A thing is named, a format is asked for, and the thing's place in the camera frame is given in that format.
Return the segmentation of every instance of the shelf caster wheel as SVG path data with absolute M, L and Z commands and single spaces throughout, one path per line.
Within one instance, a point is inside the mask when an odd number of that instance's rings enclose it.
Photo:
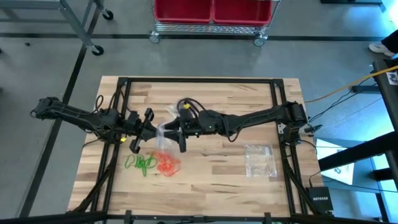
M 102 13 L 102 16 L 104 17 L 104 19 L 106 19 L 108 21 L 113 20 L 113 12 L 106 10 L 106 13 L 108 15 Z
M 256 38 L 253 43 L 256 46 L 261 47 L 264 45 L 265 42 L 266 41 L 263 38 Z
M 104 54 L 104 48 L 102 48 L 101 46 L 96 45 L 94 48 L 95 48 L 97 51 L 95 51 L 95 50 L 93 50 L 93 49 L 91 48 L 91 52 L 93 53 L 93 55 L 95 55 L 95 56 L 100 56 L 100 55 L 103 55 L 103 54 Z
M 149 41 L 154 44 L 158 44 L 160 42 L 159 33 L 156 31 L 151 31 L 149 34 Z

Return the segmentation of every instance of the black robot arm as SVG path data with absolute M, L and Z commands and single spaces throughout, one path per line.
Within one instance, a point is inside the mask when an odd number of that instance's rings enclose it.
M 164 125 L 164 137 L 177 142 L 180 152 L 187 150 L 185 139 L 189 136 L 199 138 L 201 135 L 219 134 L 232 142 L 242 129 L 273 121 L 285 124 L 283 139 L 286 143 L 295 144 L 300 140 L 299 129 L 307 123 L 303 106 L 290 102 L 242 116 L 206 110 L 191 98 L 180 100 L 177 109 L 179 116 Z M 150 123 L 154 119 L 150 108 L 142 121 L 137 111 L 131 111 L 129 117 L 123 119 L 116 109 L 88 112 L 65 105 L 57 98 L 43 98 L 31 115 L 39 119 L 61 119 L 110 143 L 120 141 L 122 135 L 136 136 L 130 144 L 133 153 L 139 152 L 141 140 L 148 141 L 157 135 L 157 128 Z

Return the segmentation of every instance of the sticker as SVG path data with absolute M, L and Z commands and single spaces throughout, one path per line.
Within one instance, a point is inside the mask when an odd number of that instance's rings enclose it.
M 395 72 L 386 72 L 388 82 L 390 85 L 398 85 L 398 73 L 397 71 Z

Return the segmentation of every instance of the black metal frame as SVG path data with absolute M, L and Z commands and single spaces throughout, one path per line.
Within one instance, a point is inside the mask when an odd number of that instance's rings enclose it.
M 128 78 L 120 77 L 117 83 L 117 89 L 120 89 L 123 85 L 126 86 L 124 91 L 125 98 L 123 99 L 121 116 L 126 115 L 127 103 L 129 99 L 129 93 L 131 91 L 131 84 L 133 82 L 190 82 L 190 83 L 264 83 L 270 84 L 271 87 L 271 98 L 273 106 L 278 105 L 277 90 L 279 88 L 281 103 L 287 101 L 285 95 L 284 81 L 282 79 L 248 79 L 248 78 Z M 116 98 L 113 102 L 113 108 L 117 108 L 121 91 L 116 92 Z M 276 128 L 279 129 L 280 123 L 276 124 Z M 112 158 L 106 166 L 106 160 L 109 152 L 110 144 L 105 143 L 103 148 L 103 154 L 98 169 L 98 176 L 96 185 L 93 187 L 87 198 L 82 201 L 79 207 L 73 211 L 69 211 L 66 214 L 60 215 L 46 215 L 40 217 L 26 217 L 26 218 L 15 218 L 8 220 L 0 220 L 0 224 L 9 223 L 88 223 L 103 220 L 106 223 L 107 220 L 124 220 L 125 224 L 131 224 L 134 220 L 174 220 L 179 222 L 218 222 L 218 221 L 230 221 L 230 222 L 263 222 L 269 224 L 271 222 L 293 222 L 293 223 L 379 223 L 379 222 L 367 222 L 345 218 L 335 218 L 324 212 L 318 211 L 314 206 L 309 194 L 302 185 L 300 167 L 297 159 L 297 152 L 295 146 L 290 146 L 290 153 L 292 158 L 293 169 L 291 168 L 287 153 L 286 145 L 283 140 L 283 133 L 278 131 L 280 154 L 282 158 L 282 167 L 285 179 L 285 187 L 287 192 L 287 200 L 289 204 L 289 212 L 291 217 L 271 217 L 270 213 L 264 213 L 263 217 L 208 217 L 208 216 L 175 216 L 175 215 L 132 215 L 130 210 L 126 211 L 125 215 L 109 215 L 108 208 L 111 198 L 112 186 L 114 173 L 116 171 L 116 162 L 119 154 L 120 143 L 114 145 Z M 106 191 L 104 195 L 103 208 L 101 211 L 96 211 L 98 206 L 98 197 L 100 196 L 100 188 L 105 183 L 106 179 L 108 183 L 106 185 Z M 300 207 L 302 213 L 296 213 L 293 191 L 291 182 L 294 183 L 298 190 L 298 196 L 300 200 Z M 91 204 L 90 212 L 86 212 L 89 204 Z M 308 214 L 308 208 L 314 215 Z

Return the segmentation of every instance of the yellow cable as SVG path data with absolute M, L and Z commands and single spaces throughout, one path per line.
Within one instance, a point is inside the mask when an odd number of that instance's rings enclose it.
M 335 93 L 337 93 L 337 92 L 339 92 L 341 90 L 345 90 L 345 89 L 347 89 L 347 88 L 349 88 L 349 87 L 351 87 L 351 86 L 353 86 L 353 85 L 355 85 L 355 84 L 357 84 L 357 83 L 359 83 L 359 82 L 361 82 L 361 81 L 363 81 L 363 80 L 365 80 L 367 78 L 375 77 L 375 76 L 381 75 L 383 73 L 393 71 L 395 69 L 398 69 L 398 65 L 394 66 L 392 68 L 387 68 L 387 69 L 381 70 L 380 72 L 376 72 L 376 73 L 372 73 L 372 74 L 366 75 L 365 77 L 362 77 L 359 80 L 353 81 L 352 83 L 350 83 L 350 84 L 348 84 L 346 86 L 343 86 L 343 87 L 339 88 L 338 90 L 335 90 L 335 91 L 333 91 L 333 92 L 331 92 L 331 93 L 329 93 L 329 94 L 327 94 L 327 95 L 325 95 L 323 97 L 319 97 L 317 99 L 310 100 L 310 101 L 304 101 L 304 103 L 312 103 L 312 102 L 315 102 L 315 101 L 318 101 L 318 100 L 323 100 L 326 97 L 329 97 L 329 96 L 331 96 L 331 95 L 333 95 L 333 94 L 335 94 Z

